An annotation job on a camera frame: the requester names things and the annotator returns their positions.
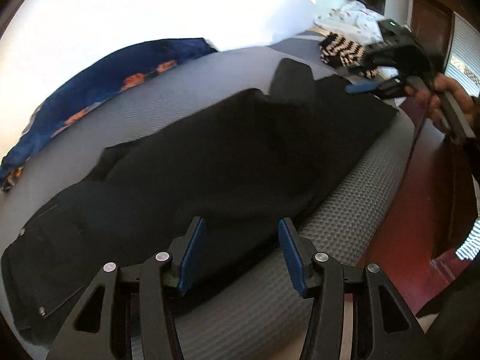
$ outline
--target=wooden door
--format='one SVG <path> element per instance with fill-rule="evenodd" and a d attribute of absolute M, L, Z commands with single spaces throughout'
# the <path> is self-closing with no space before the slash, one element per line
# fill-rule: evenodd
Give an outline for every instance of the wooden door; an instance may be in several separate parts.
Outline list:
<path fill-rule="evenodd" d="M 453 28 L 453 12 L 434 0 L 413 0 L 412 32 L 443 71 Z"/>

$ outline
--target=finger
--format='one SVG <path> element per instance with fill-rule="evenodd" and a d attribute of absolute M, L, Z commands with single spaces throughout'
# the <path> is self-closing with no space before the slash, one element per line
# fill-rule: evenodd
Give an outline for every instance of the finger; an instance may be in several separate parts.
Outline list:
<path fill-rule="evenodd" d="M 414 96 L 415 95 L 415 89 L 412 88 L 411 86 L 405 86 L 405 93 L 407 96 Z"/>
<path fill-rule="evenodd" d="M 441 105 L 440 98 L 437 95 L 432 96 L 430 99 L 429 109 L 434 110 L 435 108 L 440 108 L 440 105 Z"/>
<path fill-rule="evenodd" d="M 433 122 L 433 125 L 437 128 L 437 130 L 442 133 L 448 134 L 448 127 L 444 124 L 442 115 L 442 112 L 438 108 L 435 108 L 430 112 L 430 119 Z"/>
<path fill-rule="evenodd" d="M 450 91 L 463 112 L 474 113 L 475 105 L 471 97 L 457 80 L 439 73 L 433 81 L 433 86 L 438 92 Z"/>
<path fill-rule="evenodd" d="M 425 114 L 425 117 L 432 121 L 436 121 L 440 118 L 440 110 L 437 108 L 429 109 Z"/>
<path fill-rule="evenodd" d="M 469 125 L 473 127 L 473 123 L 475 121 L 475 116 L 472 114 L 465 114 L 465 119 Z"/>
<path fill-rule="evenodd" d="M 415 95 L 415 99 L 421 103 L 429 103 L 431 98 L 431 93 L 430 91 L 423 89 L 421 91 L 418 91 L 417 94 Z"/>

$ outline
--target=blue gripper pad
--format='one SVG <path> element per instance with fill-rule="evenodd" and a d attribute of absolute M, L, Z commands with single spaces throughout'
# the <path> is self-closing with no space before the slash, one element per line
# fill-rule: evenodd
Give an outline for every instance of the blue gripper pad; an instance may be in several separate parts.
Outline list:
<path fill-rule="evenodd" d="M 293 228 L 293 231 L 295 232 L 296 238 L 299 240 L 295 228 Z M 291 234 L 285 219 L 282 219 L 278 224 L 278 241 L 280 242 L 280 248 L 282 249 L 286 267 L 289 270 L 293 288 L 295 288 L 303 298 L 307 294 L 307 284 L 305 282 L 302 259 L 293 240 L 295 235 Z"/>
<path fill-rule="evenodd" d="M 185 295 L 194 282 L 198 259 L 201 256 L 207 238 L 206 223 L 204 219 L 200 218 L 196 223 L 192 222 L 190 226 L 195 226 L 195 230 L 180 264 L 180 279 L 177 287 L 178 292 L 182 296 Z"/>
<path fill-rule="evenodd" d="M 377 89 L 379 83 L 378 82 L 366 82 L 364 84 L 358 85 L 347 85 L 345 87 L 345 92 L 349 93 L 350 95 L 356 95 L 357 93 L 366 93 L 371 92 Z"/>

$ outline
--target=black garment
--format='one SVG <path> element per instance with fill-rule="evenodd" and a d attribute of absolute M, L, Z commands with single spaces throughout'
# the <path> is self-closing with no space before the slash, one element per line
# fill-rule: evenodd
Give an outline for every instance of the black garment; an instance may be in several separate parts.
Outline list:
<path fill-rule="evenodd" d="M 278 221 L 289 216 L 297 225 L 311 215 L 396 114 L 371 95 L 346 94 L 347 83 L 314 82 L 309 67 L 284 60 L 270 96 L 244 90 L 107 149 L 84 180 L 33 215 L 2 257 L 21 334 L 49 344 L 104 263 L 142 263 L 196 215 L 209 234 L 198 283 L 258 262 L 254 252 L 275 245 Z"/>
<path fill-rule="evenodd" d="M 480 354 L 480 254 L 417 314 L 438 313 L 427 338 L 439 360 L 478 359 Z"/>

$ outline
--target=human hand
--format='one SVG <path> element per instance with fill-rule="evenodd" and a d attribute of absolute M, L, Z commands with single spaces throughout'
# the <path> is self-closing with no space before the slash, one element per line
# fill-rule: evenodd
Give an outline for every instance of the human hand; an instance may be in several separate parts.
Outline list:
<path fill-rule="evenodd" d="M 452 78 L 449 78 L 441 73 L 437 74 L 433 81 L 433 89 L 437 92 L 450 91 L 460 105 L 460 109 L 465 114 L 465 119 L 469 125 L 473 126 L 475 119 L 475 105 L 472 98 L 466 93 L 465 89 L 460 83 Z M 414 96 L 418 102 L 428 105 L 427 117 L 433 121 L 433 124 L 440 131 L 442 130 L 440 110 L 440 99 L 437 95 L 432 95 L 428 90 L 417 91 L 416 89 L 407 86 L 405 92 L 408 96 Z"/>

